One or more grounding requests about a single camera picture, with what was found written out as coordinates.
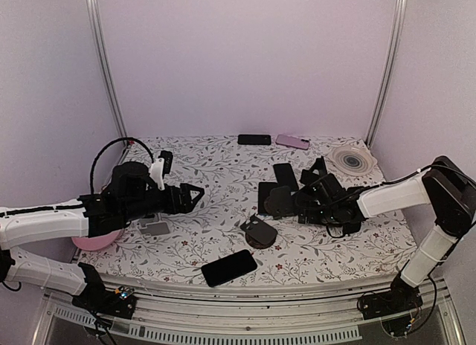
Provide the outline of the black phone front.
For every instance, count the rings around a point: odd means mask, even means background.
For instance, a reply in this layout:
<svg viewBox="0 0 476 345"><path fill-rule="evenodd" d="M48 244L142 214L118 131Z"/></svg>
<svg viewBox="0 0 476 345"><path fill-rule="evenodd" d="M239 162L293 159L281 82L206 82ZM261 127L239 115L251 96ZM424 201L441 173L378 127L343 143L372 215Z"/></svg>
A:
<svg viewBox="0 0 476 345"><path fill-rule="evenodd" d="M201 267L205 282L211 288L228 283L257 270L257 263L249 250L241 250Z"/></svg>

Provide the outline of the black folding phone stand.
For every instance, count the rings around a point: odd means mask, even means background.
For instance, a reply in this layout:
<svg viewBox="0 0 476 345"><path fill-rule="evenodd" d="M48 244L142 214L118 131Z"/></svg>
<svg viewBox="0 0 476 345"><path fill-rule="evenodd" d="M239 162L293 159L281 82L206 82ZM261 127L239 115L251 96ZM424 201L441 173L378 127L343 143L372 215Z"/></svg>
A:
<svg viewBox="0 0 476 345"><path fill-rule="evenodd" d="M303 187L320 187L322 178L327 175L327 165L324 156L315 159L309 169L303 169L300 174L300 183Z"/></svg>

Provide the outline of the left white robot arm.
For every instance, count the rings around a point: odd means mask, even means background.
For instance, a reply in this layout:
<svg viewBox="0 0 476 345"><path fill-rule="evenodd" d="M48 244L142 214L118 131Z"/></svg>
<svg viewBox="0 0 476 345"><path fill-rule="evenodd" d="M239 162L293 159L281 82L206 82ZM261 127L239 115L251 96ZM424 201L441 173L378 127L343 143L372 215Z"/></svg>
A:
<svg viewBox="0 0 476 345"><path fill-rule="evenodd" d="M30 283L81 296L95 311L105 310L110 294L96 269L29 254L23 244L65 237L94 238L127 228L157 213L193 211L205 194L201 187L164 183L164 163L130 161L114 167L101 193L60 204L1 209L1 281Z"/></svg>

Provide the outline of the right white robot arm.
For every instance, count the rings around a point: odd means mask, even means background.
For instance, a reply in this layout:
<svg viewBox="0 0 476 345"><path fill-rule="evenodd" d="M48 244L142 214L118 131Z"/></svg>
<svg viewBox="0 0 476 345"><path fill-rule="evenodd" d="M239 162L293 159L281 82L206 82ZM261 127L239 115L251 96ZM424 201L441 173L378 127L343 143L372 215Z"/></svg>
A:
<svg viewBox="0 0 476 345"><path fill-rule="evenodd" d="M355 228L393 211L428 209L432 225L385 295L390 312L400 312L412 302L413 290L475 226L475 180L446 155L407 176L373 186L345 188L329 173L302 187L293 201L301 223L340 228Z"/></svg>

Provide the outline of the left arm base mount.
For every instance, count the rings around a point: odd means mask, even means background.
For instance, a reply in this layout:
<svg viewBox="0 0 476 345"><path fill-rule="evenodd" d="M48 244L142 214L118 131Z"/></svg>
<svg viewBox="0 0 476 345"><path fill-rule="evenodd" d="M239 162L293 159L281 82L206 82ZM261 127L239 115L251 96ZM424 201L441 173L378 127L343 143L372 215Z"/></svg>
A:
<svg viewBox="0 0 476 345"><path fill-rule="evenodd" d="M85 275L86 287L79 295L72 297L71 304L85 309L91 314L110 315L131 320L138 300L134 295L134 288L119 286L115 290L107 290L92 265L80 262L78 266Z"/></svg>

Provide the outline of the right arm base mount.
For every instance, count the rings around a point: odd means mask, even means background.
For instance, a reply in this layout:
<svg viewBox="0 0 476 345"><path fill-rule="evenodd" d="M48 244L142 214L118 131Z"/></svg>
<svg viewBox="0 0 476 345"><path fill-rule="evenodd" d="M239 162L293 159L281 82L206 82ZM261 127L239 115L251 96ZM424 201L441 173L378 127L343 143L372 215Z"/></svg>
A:
<svg viewBox="0 0 476 345"><path fill-rule="evenodd" d="M363 294L357 300L357 309L365 320L417 310L423 305L418 286L410 286L399 272L390 284L390 289L380 293Z"/></svg>

